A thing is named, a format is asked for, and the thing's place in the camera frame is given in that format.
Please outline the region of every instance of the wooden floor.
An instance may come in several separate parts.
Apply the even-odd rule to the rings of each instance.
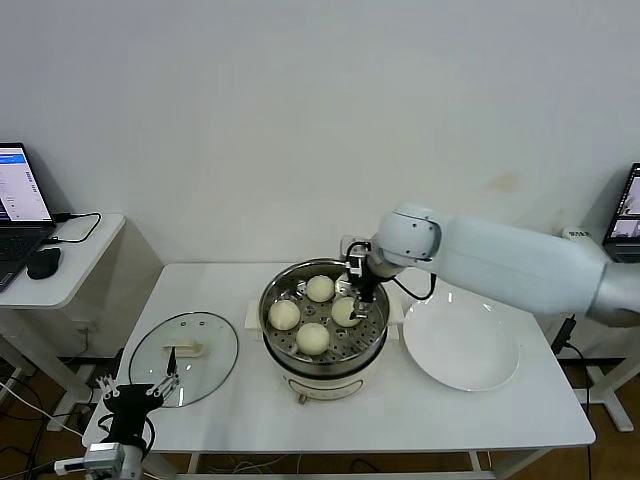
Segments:
[[[584,385],[583,370],[579,367],[564,367],[565,372],[575,387]],[[0,374],[8,374],[10,369],[0,365]],[[45,408],[52,408],[62,395],[62,390],[51,379],[36,373],[28,379],[28,384],[38,392]],[[34,402],[33,395],[23,387],[16,392],[25,399]],[[591,406],[591,420],[597,433],[597,441],[592,447],[592,469],[595,480],[639,480],[640,479],[640,378],[636,377],[618,390],[619,398],[625,406],[637,430],[631,433],[620,433],[611,422],[603,407]],[[37,413],[22,405],[15,399],[9,399],[0,406],[0,411],[14,416],[31,417]],[[70,419],[69,426],[78,428],[75,417]],[[39,422],[13,420],[0,416],[0,451],[7,446],[16,446],[29,450],[38,431]],[[69,433],[45,433],[37,455],[38,464],[52,459],[81,456],[84,452],[80,438]],[[504,453],[492,452],[491,460],[499,461]],[[167,458],[185,472],[189,458],[186,455],[168,455]],[[241,462],[261,464],[277,459],[273,455],[207,455],[200,461],[199,471],[231,472]],[[0,453],[0,479],[6,475],[24,469],[26,459],[14,451]],[[488,467],[486,453],[481,454],[483,467]],[[298,463],[297,455],[289,455],[280,461],[262,467],[263,472],[295,473]],[[249,464],[244,473],[258,473]],[[300,459],[301,473],[367,473],[367,472],[412,472],[412,471],[445,471],[468,470],[471,468],[466,454],[387,454],[387,455],[304,455]],[[55,475],[42,475],[43,480],[55,478]],[[69,479],[82,479],[75,474]],[[582,480],[587,478],[586,449],[555,450],[536,463],[527,467],[514,477],[514,480],[563,479]]]

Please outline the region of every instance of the laptop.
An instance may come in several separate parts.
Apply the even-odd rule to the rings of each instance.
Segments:
[[[0,143],[0,292],[55,226],[24,145]]]
[[[613,261],[640,263],[640,163],[634,163],[604,237]]]

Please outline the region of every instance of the white plate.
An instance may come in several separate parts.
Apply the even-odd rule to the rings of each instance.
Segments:
[[[404,340],[420,368],[439,382],[492,390],[509,381],[520,362],[508,321],[494,302],[442,282],[431,299],[407,312]]]

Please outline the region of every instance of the laptop screen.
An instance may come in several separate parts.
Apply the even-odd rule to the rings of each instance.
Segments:
[[[640,242],[640,163],[635,163],[622,192],[605,242]]]
[[[0,146],[0,222],[51,221],[21,147]]]

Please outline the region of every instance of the pot handle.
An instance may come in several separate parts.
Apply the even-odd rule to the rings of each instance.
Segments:
[[[389,321],[387,322],[387,332],[392,340],[399,340],[398,324],[404,319],[402,304],[398,298],[398,292],[383,285],[389,299]]]
[[[260,340],[262,337],[262,327],[258,319],[258,301],[251,300],[247,305],[247,314],[244,318],[244,328],[249,330],[252,340]]]

